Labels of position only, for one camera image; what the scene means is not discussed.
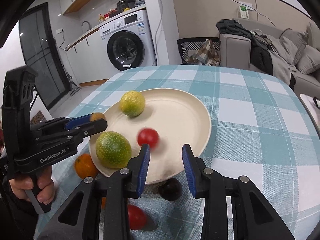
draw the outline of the glass door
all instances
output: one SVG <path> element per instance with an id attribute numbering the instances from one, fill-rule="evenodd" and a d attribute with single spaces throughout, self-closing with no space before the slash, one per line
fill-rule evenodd
<path id="1" fill-rule="evenodd" d="M 124 71 L 141 65 L 144 58 L 144 46 L 135 33 L 119 31 L 110 37 L 107 53 L 111 63 L 118 70 Z"/>
<path id="2" fill-rule="evenodd" d="M 52 35 L 48 3 L 26 11 L 19 32 L 25 62 L 38 72 L 36 89 L 49 110 L 70 88 Z"/>

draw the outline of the plaid tablecloth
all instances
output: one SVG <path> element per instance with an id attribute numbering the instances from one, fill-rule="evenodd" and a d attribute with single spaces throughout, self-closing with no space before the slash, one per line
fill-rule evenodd
<path id="1" fill-rule="evenodd" d="M 273 76 L 212 66 L 153 66 L 115 75 L 89 95 L 71 117 L 104 112 L 130 90 L 174 88 L 198 97 L 212 118 L 212 133 L 201 155 L 223 176 L 247 175 L 280 214 L 296 239 L 304 240 L 320 219 L 320 140 L 299 99 Z M 39 217 L 35 238 L 79 184 L 73 169 L 79 153 L 53 166 L 59 188 L 52 210 Z M 184 172 L 180 199 L 169 202 L 146 186 L 142 197 L 130 200 L 148 213 L 157 228 L 132 231 L 134 239 L 200 239 L 204 200 L 189 193 Z M 228 203 L 229 239 L 233 239 Z"/>

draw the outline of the metal rivet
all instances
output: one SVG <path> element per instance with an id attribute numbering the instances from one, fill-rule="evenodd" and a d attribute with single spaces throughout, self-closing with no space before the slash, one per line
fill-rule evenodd
<path id="1" fill-rule="evenodd" d="M 129 170 L 128 168 L 123 168 L 123 169 L 120 170 L 120 173 L 121 173 L 121 174 L 128 174 L 129 171 L 130 171 L 130 170 Z"/>
<path id="2" fill-rule="evenodd" d="M 86 177 L 86 178 L 84 179 L 84 183 L 85 183 L 85 184 L 89 184 L 89 183 L 91 183 L 91 182 L 93 182 L 93 178 L 92 178 L 92 177 Z"/>
<path id="3" fill-rule="evenodd" d="M 249 182 L 249 178 L 247 176 L 241 176 L 240 177 L 241 182 L 243 183 L 248 183 Z"/>
<path id="4" fill-rule="evenodd" d="M 211 169 L 211 168 L 205 168 L 205 169 L 203 169 L 203 172 L 204 172 L 205 174 L 212 174 L 212 173 L 213 173 L 213 169 Z"/>

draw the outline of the floor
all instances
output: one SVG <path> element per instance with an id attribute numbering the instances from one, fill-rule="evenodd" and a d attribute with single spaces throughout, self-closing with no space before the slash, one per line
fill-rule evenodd
<path id="1" fill-rule="evenodd" d="M 100 85 L 82 87 L 76 94 L 70 96 L 67 94 L 64 96 L 52 109 L 50 109 L 50 114 L 53 118 L 66 117 L 73 109 L 76 108 L 79 103 L 81 103 L 88 95 L 95 91 Z"/>

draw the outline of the plate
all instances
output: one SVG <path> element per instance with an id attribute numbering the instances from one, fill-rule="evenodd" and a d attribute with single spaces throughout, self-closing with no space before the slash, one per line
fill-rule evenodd
<path id="1" fill-rule="evenodd" d="M 104 115 L 108 122 L 106 131 L 125 136 L 132 147 L 132 157 L 140 152 L 137 143 L 139 130 L 149 127 L 158 132 L 160 140 L 151 150 L 147 185 L 165 181 L 184 170 L 181 155 L 184 144 L 190 144 L 194 155 L 200 156 L 211 134 L 211 117 L 198 98 L 182 90 L 158 88 L 141 93 L 146 99 L 146 107 L 139 116 L 130 118 L 124 115 L 119 110 L 120 102 Z M 116 170 L 103 167 L 97 158 L 95 143 L 100 134 L 90 137 L 90 154 L 98 170 L 109 177 Z"/>

